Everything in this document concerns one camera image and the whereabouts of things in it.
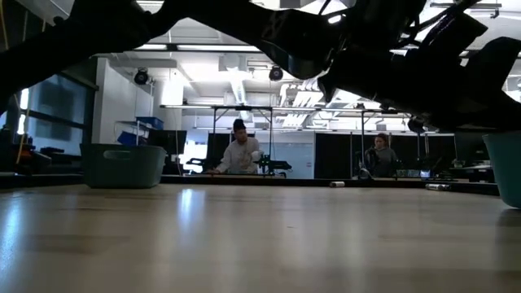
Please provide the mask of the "long ceiling light strip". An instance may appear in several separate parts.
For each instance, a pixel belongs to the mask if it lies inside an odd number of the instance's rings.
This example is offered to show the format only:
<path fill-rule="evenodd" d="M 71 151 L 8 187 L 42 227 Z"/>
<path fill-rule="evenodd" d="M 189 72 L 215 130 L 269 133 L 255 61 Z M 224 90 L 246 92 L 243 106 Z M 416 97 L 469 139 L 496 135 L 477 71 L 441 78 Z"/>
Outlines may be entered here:
<path fill-rule="evenodd" d="M 186 52 L 239 52 L 239 53 L 260 53 L 261 51 L 248 45 L 218 45 L 218 44 L 175 44 L 175 43 L 149 43 L 139 46 L 135 51 L 186 51 Z"/>

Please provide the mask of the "large glass window panel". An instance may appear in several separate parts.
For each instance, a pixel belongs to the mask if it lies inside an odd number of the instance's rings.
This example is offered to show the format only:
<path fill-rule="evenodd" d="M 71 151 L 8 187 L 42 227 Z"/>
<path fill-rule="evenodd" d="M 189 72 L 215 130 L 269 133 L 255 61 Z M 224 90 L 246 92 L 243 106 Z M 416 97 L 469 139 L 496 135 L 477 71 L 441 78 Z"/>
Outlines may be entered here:
<path fill-rule="evenodd" d="M 79 155 L 90 134 L 94 94 L 93 88 L 62 75 L 21 90 L 17 133 L 27 135 L 38 150 L 53 147 Z"/>

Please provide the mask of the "bright teal plastic bin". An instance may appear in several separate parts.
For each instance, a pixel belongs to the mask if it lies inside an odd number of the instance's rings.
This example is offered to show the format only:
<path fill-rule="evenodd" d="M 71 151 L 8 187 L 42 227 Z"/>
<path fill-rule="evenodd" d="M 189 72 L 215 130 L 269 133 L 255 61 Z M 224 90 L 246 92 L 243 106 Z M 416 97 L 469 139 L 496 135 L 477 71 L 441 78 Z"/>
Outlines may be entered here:
<path fill-rule="evenodd" d="M 484 135 L 502 201 L 521 209 L 521 133 Z"/>

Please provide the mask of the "blue storage bin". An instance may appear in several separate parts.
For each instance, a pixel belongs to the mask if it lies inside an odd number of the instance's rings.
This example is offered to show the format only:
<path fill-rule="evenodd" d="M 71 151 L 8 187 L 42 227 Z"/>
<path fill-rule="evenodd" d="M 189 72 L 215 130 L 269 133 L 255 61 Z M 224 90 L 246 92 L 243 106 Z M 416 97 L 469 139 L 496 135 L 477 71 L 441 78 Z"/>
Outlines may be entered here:
<path fill-rule="evenodd" d="M 139 121 L 140 123 L 143 123 L 145 125 L 150 125 L 154 129 L 164 129 L 164 122 L 161 119 L 154 116 L 138 116 L 136 118 L 136 121 Z"/>
<path fill-rule="evenodd" d="M 139 136 L 135 133 L 122 131 L 118 136 L 117 141 L 124 146 L 137 146 L 139 144 Z"/>

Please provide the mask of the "person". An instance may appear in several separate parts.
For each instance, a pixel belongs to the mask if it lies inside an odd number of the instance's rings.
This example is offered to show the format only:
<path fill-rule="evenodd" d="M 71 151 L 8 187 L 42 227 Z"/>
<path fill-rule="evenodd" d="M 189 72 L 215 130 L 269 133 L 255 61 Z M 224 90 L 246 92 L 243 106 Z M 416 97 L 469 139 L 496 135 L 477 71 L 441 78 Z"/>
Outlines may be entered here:
<path fill-rule="evenodd" d="M 389 146 L 385 133 L 379 133 L 374 137 L 374 145 L 365 151 L 364 161 L 372 177 L 396 176 L 398 157 Z"/>
<path fill-rule="evenodd" d="M 257 174 L 257 161 L 264 154 L 256 138 L 247 135 L 242 119 L 233 123 L 234 141 L 225 149 L 221 162 L 210 173 Z"/>

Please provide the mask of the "black computer monitor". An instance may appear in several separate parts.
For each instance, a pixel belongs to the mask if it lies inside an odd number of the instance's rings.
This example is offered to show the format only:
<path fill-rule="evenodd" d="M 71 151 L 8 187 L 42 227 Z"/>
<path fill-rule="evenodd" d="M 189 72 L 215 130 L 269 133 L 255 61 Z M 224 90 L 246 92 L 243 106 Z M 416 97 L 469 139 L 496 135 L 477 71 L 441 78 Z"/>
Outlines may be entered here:
<path fill-rule="evenodd" d="M 186 145 L 185 130 L 151 130 L 147 143 L 162 147 L 168 155 L 182 155 Z"/>
<path fill-rule="evenodd" d="M 465 165 L 489 160 L 483 136 L 483 133 L 455 133 L 456 158 L 463 161 Z"/>

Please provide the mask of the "dull teal plastic bin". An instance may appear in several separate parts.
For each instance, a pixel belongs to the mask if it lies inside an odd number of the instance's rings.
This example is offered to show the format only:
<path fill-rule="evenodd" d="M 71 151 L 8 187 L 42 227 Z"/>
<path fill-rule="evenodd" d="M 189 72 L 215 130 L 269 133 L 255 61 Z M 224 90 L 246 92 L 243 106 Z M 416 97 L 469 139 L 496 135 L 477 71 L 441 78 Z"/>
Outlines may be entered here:
<path fill-rule="evenodd" d="M 81 144 L 84 182 L 98 189 L 147 189 L 160 183 L 166 151 L 160 146 Z"/>

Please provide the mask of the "black partition panel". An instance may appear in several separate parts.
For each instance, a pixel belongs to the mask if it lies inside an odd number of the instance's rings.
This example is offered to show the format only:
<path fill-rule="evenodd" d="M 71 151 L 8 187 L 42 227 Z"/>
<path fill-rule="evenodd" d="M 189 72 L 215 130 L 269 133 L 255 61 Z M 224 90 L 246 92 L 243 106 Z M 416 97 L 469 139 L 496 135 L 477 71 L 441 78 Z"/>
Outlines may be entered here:
<path fill-rule="evenodd" d="M 206 169 L 217 167 L 231 141 L 230 133 L 209 133 L 207 144 Z"/>

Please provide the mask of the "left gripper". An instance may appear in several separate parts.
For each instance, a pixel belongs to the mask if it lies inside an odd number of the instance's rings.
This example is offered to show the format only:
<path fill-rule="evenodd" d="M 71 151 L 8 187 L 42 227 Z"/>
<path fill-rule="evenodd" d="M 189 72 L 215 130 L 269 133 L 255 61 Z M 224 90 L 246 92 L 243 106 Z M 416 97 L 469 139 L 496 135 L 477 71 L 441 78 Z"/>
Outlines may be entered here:
<path fill-rule="evenodd" d="M 426 0 L 356 0 L 342 50 L 317 81 L 327 101 L 336 90 L 372 98 L 444 132 L 521 132 L 521 103 L 502 89 L 521 41 L 499 37 L 461 65 L 460 54 L 486 31 L 454 0 L 421 21 Z"/>

